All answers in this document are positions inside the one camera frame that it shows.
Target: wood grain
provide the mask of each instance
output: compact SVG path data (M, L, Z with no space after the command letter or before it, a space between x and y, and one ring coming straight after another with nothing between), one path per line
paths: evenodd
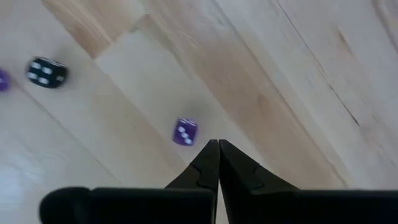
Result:
M268 74L211 1L146 3L185 65L206 83L277 174L301 187L344 186Z
M209 139L301 188L396 189L397 18L395 0L1 1L0 223L39 223L59 187L163 187ZM35 56L68 82L30 83Z

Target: die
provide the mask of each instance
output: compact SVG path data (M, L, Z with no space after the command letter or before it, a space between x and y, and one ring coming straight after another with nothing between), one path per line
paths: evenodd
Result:
M9 88L9 76L6 71L0 69L0 91L6 91Z
M58 88L65 82L68 68L56 61L36 57L29 64L27 77L32 83L45 88Z
M182 146L192 146L198 125L190 119L179 118L174 129L173 141Z

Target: purple die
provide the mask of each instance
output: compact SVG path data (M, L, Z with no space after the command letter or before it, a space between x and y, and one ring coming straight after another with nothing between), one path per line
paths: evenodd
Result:
M0 91L6 91L9 87L8 74L0 69Z
M192 146L198 125L190 119L179 118L175 126L173 141L182 146Z

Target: black die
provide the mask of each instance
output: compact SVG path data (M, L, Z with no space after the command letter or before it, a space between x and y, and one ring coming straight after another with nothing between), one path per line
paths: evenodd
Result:
M45 88L57 88L65 82L68 68L59 62L36 57L31 61L27 77L32 83Z

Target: black plastic object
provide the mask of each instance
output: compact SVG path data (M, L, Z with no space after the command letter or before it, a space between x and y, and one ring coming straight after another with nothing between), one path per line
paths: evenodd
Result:
M218 181L230 223L397 223L397 191L300 190L225 140L211 140L165 189L67 188L43 224L215 223Z

